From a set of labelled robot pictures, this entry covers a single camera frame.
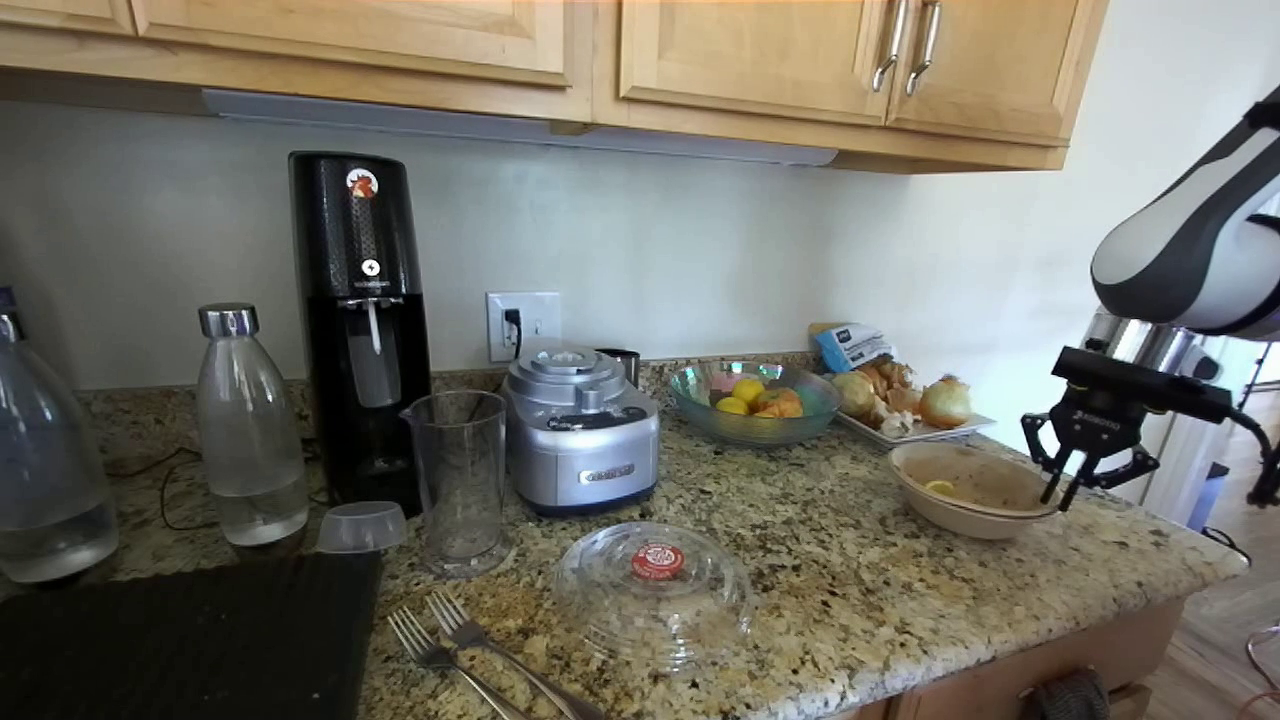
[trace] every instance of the black mat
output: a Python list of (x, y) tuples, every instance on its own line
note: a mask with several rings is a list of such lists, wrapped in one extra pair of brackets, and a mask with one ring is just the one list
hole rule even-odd
[(0, 719), (351, 720), (381, 578), (310, 555), (0, 603)]

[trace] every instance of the backsplash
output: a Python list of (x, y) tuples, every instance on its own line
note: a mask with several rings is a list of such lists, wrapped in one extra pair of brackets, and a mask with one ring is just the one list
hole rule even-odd
[[(716, 357), (669, 357), (640, 364), (640, 389), (667, 402), (666, 386), (672, 373), (694, 363), (714, 360), (749, 360), (814, 368), (817, 359), (809, 352), (776, 352)], [(481, 370), (447, 370), (431, 374), (435, 392), (449, 389), (494, 389), (506, 368)], [(311, 419), (311, 388), (306, 380), (288, 380), (289, 402), (298, 415), (302, 437), (315, 437)], [(159, 457), (178, 447), (200, 448), (196, 429), (196, 387), (145, 387), (92, 389), (77, 392), (97, 434), (99, 447), (108, 462), (140, 457)]]

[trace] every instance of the water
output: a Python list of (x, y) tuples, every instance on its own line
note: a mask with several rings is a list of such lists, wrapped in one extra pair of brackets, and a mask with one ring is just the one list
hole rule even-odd
[(284, 539), (307, 524), (307, 477), (259, 495), (221, 495), (211, 486), (223, 536), (232, 544), (261, 546)]
[(111, 555), (119, 542), (115, 510), (102, 502), (40, 528), (0, 529), (0, 571), (18, 583), (55, 580)]

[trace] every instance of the beige bowl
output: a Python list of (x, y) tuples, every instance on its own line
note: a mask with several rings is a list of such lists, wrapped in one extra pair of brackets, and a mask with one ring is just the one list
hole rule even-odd
[[(1029, 519), (1057, 512), (1060, 496), (1041, 503), (1044, 480), (1039, 473), (998, 455), (946, 442), (904, 445), (888, 455), (890, 465), (906, 484), (941, 502), (983, 515)], [(955, 495), (938, 495), (925, 486), (946, 480)]]
[[(1039, 503), (1044, 483), (1037, 473), (972, 447), (905, 445), (890, 452), (890, 466), (913, 510), (961, 536), (1009, 539), (1057, 512), (1056, 497), (1051, 505)], [(933, 480), (950, 482), (960, 497), (924, 489)]]

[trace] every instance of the cabinet handle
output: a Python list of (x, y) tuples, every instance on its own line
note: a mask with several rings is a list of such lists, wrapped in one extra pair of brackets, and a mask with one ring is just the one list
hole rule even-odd
[(908, 5), (910, 5), (910, 0), (897, 0), (897, 6), (893, 8), (893, 32), (890, 35), (888, 56), (872, 76), (872, 92), (879, 92), (879, 88), (884, 86), (884, 76), (897, 64), (897, 55), (902, 51), (902, 31), (906, 29)]
[(925, 20), (928, 29), (924, 32), (924, 53), (922, 54), (920, 63), (911, 68), (911, 74), (906, 78), (908, 97), (915, 95), (916, 88), (920, 87), (920, 76), (933, 65), (933, 47), (938, 44), (938, 26), (942, 24), (942, 1), (925, 0), (924, 12), (928, 18)]

